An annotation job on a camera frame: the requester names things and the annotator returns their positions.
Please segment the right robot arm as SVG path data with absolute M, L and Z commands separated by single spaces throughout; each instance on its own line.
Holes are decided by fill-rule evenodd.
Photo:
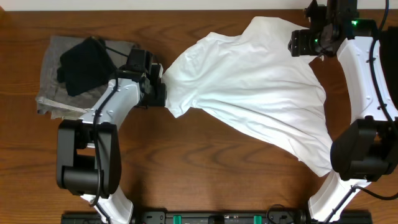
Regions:
M 332 170 L 293 223 L 371 223 L 368 212 L 346 212 L 358 192 L 397 167 L 397 108 L 379 56 L 383 23 L 362 19 L 356 1 L 312 1 L 308 29 L 295 30 L 292 56 L 336 57 L 344 71 L 351 121 L 330 149 Z

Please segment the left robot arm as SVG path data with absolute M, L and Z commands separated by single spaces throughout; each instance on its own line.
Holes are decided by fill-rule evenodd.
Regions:
M 64 119 L 57 136 L 57 185 L 86 200 L 101 223 L 131 223 L 133 203 L 119 185 L 118 131 L 134 107 L 165 105 L 163 67 L 123 65 L 95 105 L 76 120 Z

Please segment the white t-shirt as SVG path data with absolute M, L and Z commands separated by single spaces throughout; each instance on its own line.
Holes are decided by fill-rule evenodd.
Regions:
M 241 35 L 209 33 L 162 75 L 174 117 L 201 109 L 232 128 L 295 156 L 316 175 L 331 171 L 326 93 L 311 56 L 293 57 L 297 24 L 257 16 Z

